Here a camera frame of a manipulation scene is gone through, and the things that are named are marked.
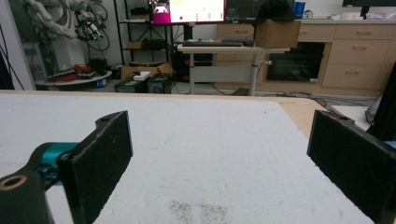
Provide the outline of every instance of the cardboard box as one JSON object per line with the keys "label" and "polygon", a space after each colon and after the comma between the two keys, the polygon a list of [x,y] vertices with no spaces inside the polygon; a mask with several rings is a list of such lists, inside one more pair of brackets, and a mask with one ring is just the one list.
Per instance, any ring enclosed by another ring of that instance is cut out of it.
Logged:
{"label": "cardboard box", "polygon": [[256,47],[264,49],[296,48],[301,21],[264,21],[255,27]]}
{"label": "cardboard box", "polygon": [[144,49],[146,47],[146,43],[142,41],[132,41],[126,43],[127,49]]}
{"label": "cardboard box", "polygon": [[131,20],[149,21],[149,14],[134,14],[134,15],[131,15]]}
{"label": "cardboard box", "polygon": [[151,72],[151,76],[157,74],[169,74],[172,76],[174,74],[174,70],[170,63],[159,63],[159,62],[131,62],[125,64],[121,68],[121,79],[124,80],[127,77],[130,77],[134,73],[137,72]]}

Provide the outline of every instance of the table leg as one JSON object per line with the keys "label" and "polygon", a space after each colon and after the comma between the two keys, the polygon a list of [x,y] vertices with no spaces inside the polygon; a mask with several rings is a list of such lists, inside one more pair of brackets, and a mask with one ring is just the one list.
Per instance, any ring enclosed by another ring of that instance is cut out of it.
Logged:
{"label": "table leg", "polygon": [[248,95],[254,96],[254,91],[256,90],[256,78],[258,71],[258,56],[257,53],[253,54],[253,63],[250,69],[250,89],[248,90]]}
{"label": "table leg", "polygon": [[190,54],[190,94],[194,94],[194,54]]}

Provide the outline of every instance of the wooden cabinet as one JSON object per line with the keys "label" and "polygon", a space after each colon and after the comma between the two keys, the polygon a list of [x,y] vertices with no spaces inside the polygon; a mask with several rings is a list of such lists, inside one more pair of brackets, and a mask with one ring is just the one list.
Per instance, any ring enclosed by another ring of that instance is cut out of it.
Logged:
{"label": "wooden cabinet", "polygon": [[[252,38],[253,32],[250,24],[220,24],[217,39]],[[257,91],[377,96],[382,94],[396,60],[396,22],[303,21],[299,42],[321,42],[326,45],[318,81],[267,80],[268,67],[264,65],[259,73]],[[216,57],[216,63],[234,66],[249,61],[250,57]],[[246,87],[240,83],[219,83],[218,86],[234,90]]]}

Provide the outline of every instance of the monitor screen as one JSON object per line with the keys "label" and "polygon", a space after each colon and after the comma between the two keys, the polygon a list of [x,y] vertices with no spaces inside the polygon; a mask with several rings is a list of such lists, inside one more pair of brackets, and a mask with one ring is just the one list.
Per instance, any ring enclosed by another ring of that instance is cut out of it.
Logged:
{"label": "monitor screen", "polygon": [[225,0],[148,0],[153,24],[225,22]]}
{"label": "monitor screen", "polygon": [[396,7],[395,0],[344,0],[343,7]]}
{"label": "monitor screen", "polygon": [[[259,14],[260,7],[267,0],[227,0],[227,21],[254,21]],[[287,0],[291,9],[294,9],[294,0]]]}

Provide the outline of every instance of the gray floor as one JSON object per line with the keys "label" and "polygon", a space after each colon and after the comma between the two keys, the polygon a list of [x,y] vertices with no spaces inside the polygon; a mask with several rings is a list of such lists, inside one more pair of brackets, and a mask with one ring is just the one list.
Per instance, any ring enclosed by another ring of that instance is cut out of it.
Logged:
{"label": "gray floor", "polygon": [[[118,79],[108,79],[107,84],[103,88],[96,87],[96,83],[87,83],[83,85],[76,85],[73,87],[64,87],[59,91],[98,91],[98,92],[114,92],[114,86],[119,83]],[[172,94],[189,94],[190,85],[185,82],[174,83]],[[202,95],[230,95],[233,91],[218,90],[212,83],[195,84],[195,94]],[[256,97],[300,97],[312,99],[328,110],[331,110],[331,105],[372,105],[374,97],[359,97],[359,96],[338,96],[338,95],[314,95],[309,93],[296,92],[262,92],[256,91]]]}

